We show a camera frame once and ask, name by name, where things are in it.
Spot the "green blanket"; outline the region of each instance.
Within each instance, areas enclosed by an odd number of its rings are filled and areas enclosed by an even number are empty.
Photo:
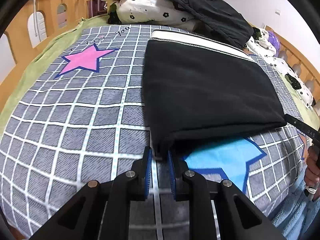
[[[286,80],[286,78],[279,73],[280,77],[282,78],[283,82],[285,83],[286,87],[288,88],[294,102],[296,103],[296,106],[303,118],[303,121],[311,126],[312,128],[318,130],[320,127],[320,119],[314,109],[306,108],[301,101],[297,91],[293,89],[293,87],[290,85],[290,83]]]
[[[66,31],[55,37],[49,42],[47,47],[40,53],[25,69],[22,77],[8,98],[1,114],[0,114],[0,138],[4,131],[4,127],[15,106],[21,100],[26,91],[33,85],[35,80],[48,68],[48,66],[58,57],[66,48],[73,44],[81,35],[83,29],[107,26],[107,15],[99,15],[90,19],[82,19],[77,27]]]

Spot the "black jacket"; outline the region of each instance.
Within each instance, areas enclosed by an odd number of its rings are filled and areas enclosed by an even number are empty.
[[[286,125],[259,65],[209,39],[190,44],[193,37],[154,31],[147,44],[143,96],[156,152],[166,155],[179,140],[247,137]]]
[[[196,32],[210,39],[241,49],[253,35],[253,29],[248,22],[223,0],[171,1],[176,9],[187,11],[202,21],[205,28]]]

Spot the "white zipper trim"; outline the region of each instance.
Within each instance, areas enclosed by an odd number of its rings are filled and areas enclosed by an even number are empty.
[[[190,46],[190,47],[195,47],[195,48],[200,48],[200,49],[207,49],[207,50],[215,51],[215,52],[218,52],[218,53],[221,53],[221,54],[225,54],[225,55],[228,55],[228,56],[232,56],[232,57],[236,57],[236,58],[240,58],[240,59],[244,59],[244,60],[247,60],[247,61],[256,63],[256,62],[255,62],[253,59],[251,59],[251,58],[249,59],[249,58],[244,58],[244,57],[238,57],[238,56],[236,56],[236,55],[229,54],[229,53],[227,53],[227,52],[223,52],[223,51],[216,50],[216,49],[210,49],[210,48],[207,48],[207,47],[203,47],[203,46],[199,46],[199,45],[194,45],[194,44],[190,44],[190,43],[186,43],[186,42],[173,41],[173,40],[164,40],[164,39],[158,39],[158,38],[151,38],[150,40],[174,42],[174,43],[179,43],[179,44],[186,45],[186,46]]]
[[[173,30],[159,30],[159,29],[158,29],[157,31],[179,33],[179,32],[177,32],[177,31],[173,31]],[[221,45],[230,47],[230,48],[232,48],[232,49],[236,49],[236,50],[238,50],[238,51],[240,51],[240,52],[244,52],[243,50],[238,49],[238,48],[236,48],[236,47],[234,47],[234,46],[231,46],[231,45],[229,45],[229,44],[226,44],[226,43],[223,43],[223,42],[220,42],[220,41],[215,41],[215,40],[209,39],[209,38],[207,38],[207,37],[205,37],[205,36],[201,36],[201,35],[198,35],[198,34],[195,34],[195,33],[186,32],[186,33],[184,33],[184,34],[190,35],[190,36],[194,36],[194,37],[199,37],[199,38],[204,39],[204,40],[207,40],[207,41],[213,41],[213,42],[215,42],[215,43],[218,43],[218,44],[221,44]]]
[[[219,52],[222,54],[230,55],[233,57],[249,60],[254,62],[254,60],[248,56],[244,51],[239,50],[237,48],[230,47],[228,45],[224,45],[222,43],[218,43],[212,40],[207,40],[200,36],[189,35],[185,33],[178,33],[178,32],[169,32],[169,31],[162,31],[162,30],[155,30],[152,32],[151,40],[158,40],[158,41],[171,41],[180,44],[184,44],[187,46],[198,47],[202,49],[208,49],[211,51]]]

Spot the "wooden bed frame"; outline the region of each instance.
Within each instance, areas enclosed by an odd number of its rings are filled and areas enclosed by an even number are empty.
[[[314,81],[314,90],[312,95],[317,102],[320,100],[320,73],[316,70],[316,68],[311,64],[311,62],[291,43],[289,43],[285,38],[276,33],[271,27],[266,26],[267,31],[272,31],[277,36],[280,42],[280,51],[284,51],[287,56],[287,64],[290,67],[298,64],[301,68],[300,78],[306,83],[308,80]]]
[[[33,0],[27,2],[18,12],[5,31],[16,66],[0,84],[0,112],[2,112],[5,103],[14,91],[25,68],[30,62],[44,50],[53,38],[76,27],[81,18],[89,17],[87,1],[89,0],[36,0],[36,11],[40,11],[44,15],[47,38],[34,48],[31,45],[27,28],[28,18],[34,11]],[[62,28],[58,27],[57,21],[57,7],[60,4],[63,4],[67,9],[67,25]],[[303,82],[314,80],[315,89],[312,94],[316,101],[319,100],[320,73],[293,45],[277,33],[276,35],[281,43],[281,50],[285,51],[288,55],[287,63],[291,67],[294,64],[300,64],[300,78]]]

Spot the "light blue blanket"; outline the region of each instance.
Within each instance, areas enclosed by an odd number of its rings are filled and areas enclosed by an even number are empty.
[[[281,208],[272,223],[288,240],[299,239],[308,229],[320,208],[320,198],[309,201],[304,194],[304,170],[295,184],[289,189],[288,196],[280,204]]]

